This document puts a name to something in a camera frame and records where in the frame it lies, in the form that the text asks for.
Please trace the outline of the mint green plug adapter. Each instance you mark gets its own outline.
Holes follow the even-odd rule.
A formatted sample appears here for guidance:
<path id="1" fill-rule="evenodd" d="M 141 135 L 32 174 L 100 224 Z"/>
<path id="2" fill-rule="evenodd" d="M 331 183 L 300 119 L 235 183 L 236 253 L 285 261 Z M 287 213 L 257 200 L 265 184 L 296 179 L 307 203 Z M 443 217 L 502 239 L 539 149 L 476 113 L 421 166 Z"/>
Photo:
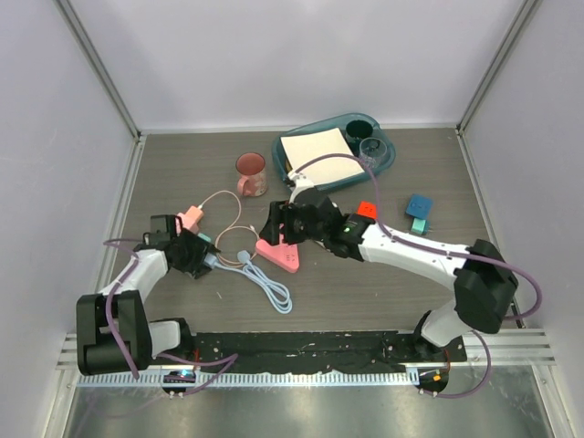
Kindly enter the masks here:
<path id="1" fill-rule="evenodd" d="M 207 243 L 212 243 L 211 237 L 209 237 L 208 235 L 205 235 L 204 233 L 198 233 L 197 236 L 200 237 L 201 239 L 203 239 Z"/>

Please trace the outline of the pink triangular power strip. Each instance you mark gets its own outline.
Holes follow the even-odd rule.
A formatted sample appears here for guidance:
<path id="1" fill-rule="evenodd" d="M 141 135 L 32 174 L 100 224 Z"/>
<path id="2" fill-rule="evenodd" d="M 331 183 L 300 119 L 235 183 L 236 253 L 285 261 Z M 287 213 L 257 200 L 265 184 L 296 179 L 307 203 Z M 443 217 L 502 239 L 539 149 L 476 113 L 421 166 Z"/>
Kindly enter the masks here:
<path id="1" fill-rule="evenodd" d="M 284 269 L 288 273 L 295 274 L 299 270 L 299 255 L 297 245 L 280 243 L 270 245 L 260 239 L 255 244 L 255 251 L 264 259 Z"/>

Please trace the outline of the blue cube socket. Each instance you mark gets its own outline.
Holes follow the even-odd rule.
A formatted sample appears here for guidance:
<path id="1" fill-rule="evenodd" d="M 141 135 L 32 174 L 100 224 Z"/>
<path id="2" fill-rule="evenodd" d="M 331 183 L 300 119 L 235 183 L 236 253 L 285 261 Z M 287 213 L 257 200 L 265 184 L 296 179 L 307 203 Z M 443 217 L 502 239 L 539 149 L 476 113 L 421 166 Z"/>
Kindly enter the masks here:
<path id="1" fill-rule="evenodd" d="M 414 219 L 427 220 L 433 207 L 433 200 L 415 193 L 407 204 L 405 213 Z"/>

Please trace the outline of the red cube socket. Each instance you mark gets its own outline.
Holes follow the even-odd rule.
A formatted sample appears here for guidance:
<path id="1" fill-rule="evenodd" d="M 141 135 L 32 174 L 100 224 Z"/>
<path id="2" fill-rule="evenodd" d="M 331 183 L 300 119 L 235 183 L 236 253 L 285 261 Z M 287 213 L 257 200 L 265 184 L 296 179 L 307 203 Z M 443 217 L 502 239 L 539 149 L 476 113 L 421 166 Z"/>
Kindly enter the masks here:
<path id="1" fill-rule="evenodd" d="M 377 219 L 377 206 L 375 203 L 361 202 L 357 210 L 357 214 L 368 217 L 370 219 Z"/>

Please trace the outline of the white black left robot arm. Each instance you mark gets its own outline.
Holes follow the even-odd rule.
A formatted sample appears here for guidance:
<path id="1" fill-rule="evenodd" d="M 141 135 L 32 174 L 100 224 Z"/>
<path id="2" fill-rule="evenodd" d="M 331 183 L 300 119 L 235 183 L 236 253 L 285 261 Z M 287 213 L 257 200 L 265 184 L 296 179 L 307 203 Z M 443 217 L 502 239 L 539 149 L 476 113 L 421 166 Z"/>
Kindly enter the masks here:
<path id="1" fill-rule="evenodd" d="M 130 261 L 100 292 L 76 305 L 77 361 L 84 376 L 129 371 L 137 378 L 160 354 L 173 363 L 187 362 L 193 337 L 184 318 L 150 322 L 144 302 L 156 284 L 176 270 L 192 279 L 209 273 L 218 248 L 189 230 L 143 235 Z"/>

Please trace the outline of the light blue power strip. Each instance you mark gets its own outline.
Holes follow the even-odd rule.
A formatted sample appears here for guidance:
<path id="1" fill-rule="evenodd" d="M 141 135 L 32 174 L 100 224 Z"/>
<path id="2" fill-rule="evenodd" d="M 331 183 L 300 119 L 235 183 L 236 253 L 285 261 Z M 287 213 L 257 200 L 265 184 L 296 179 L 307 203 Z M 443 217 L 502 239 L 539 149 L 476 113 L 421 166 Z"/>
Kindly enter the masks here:
<path id="1" fill-rule="evenodd" d="M 217 263 L 218 257 L 211 253 L 208 253 L 203 260 L 203 265 L 210 269 L 215 269 Z"/>

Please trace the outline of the pink cube socket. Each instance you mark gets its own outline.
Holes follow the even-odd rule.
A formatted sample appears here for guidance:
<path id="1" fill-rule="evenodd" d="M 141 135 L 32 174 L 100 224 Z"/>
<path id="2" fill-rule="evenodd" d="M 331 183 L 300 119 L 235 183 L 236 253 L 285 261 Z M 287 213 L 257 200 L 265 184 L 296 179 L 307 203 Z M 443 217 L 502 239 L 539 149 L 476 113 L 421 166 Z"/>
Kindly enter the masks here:
<path id="1" fill-rule="evenodd" d="M 178 213 L 177 214 L 177 222 L 176 222 L 176 231 L 179 234 L 182 230 L 188 230 L 193 234 L 199 233 L 199 226 L 198 223 L 195 223 L 193 220 L 190 220 L 185 213 Z"/>

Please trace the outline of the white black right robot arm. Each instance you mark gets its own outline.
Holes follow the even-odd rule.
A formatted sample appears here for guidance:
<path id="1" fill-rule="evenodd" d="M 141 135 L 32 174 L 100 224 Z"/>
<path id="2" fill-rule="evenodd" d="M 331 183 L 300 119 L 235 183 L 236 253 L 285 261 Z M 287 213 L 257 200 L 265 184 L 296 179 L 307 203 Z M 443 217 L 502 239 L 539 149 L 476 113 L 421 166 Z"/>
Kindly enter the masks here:
<path id="1" fill-rule="evenodd" d="M 414 330 L 412 349 L 422 360 L 435 359 L 471 330 L 496 334 L 518 286 L 486 240 L 447 245 L 397 232 L 368 215 L 344 214 L 317 189 L 272 202 L 260 237 L 271 246 L 310 240 L 335 256 L 397 267 L 453 292 L 450 302 L 426 312 Z"/>

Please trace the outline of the pink charger plug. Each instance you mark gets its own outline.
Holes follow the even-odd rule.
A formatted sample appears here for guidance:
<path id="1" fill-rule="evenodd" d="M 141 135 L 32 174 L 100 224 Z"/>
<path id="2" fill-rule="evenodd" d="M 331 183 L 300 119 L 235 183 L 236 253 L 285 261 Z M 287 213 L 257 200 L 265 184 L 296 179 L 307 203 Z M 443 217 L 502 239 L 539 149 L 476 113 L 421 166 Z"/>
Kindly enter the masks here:
<path id="1" fill-rule="evenodd" d="M 204 216 L 204 212 L 201 206 L 192 205 L 186 212 L 185 215 L 190 219 L 193 220 L 195 223 L 198 223 Z"/>

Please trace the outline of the teal plug adapter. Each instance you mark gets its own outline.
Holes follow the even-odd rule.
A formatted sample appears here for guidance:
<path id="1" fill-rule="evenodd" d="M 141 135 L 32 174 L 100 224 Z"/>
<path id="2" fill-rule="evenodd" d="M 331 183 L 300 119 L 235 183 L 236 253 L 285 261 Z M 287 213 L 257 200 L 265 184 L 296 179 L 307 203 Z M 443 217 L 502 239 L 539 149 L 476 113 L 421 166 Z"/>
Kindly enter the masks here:
<path id="1" fill-rule="evenodd" d="M 415 235 L 427 235 L 430 231 L 430 222 L 427 219 L 414 218 L 411 232 Z"/>

